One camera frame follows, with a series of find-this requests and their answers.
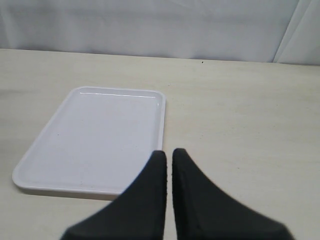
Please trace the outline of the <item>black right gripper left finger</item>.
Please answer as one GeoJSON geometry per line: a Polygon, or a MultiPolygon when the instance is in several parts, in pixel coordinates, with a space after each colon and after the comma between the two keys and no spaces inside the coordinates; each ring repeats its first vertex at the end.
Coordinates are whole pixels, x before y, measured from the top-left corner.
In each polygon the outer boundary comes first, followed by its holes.
{"type": "Polygon", "coordinates": [[[155,150],[131,185],[92,216],[69,227],[63,240],[161,240],[167,206],[167,158],[155,150]]]}

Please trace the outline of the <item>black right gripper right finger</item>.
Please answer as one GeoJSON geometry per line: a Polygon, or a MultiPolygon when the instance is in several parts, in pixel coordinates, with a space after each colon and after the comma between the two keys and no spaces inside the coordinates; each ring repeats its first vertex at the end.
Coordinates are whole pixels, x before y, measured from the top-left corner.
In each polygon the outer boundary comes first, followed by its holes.
{"type": "Polygon", "coordinates": [[[216,186],[184,148],[172,154],[172,202],[179,240],[292,240],[288,228],[216,186]]]}

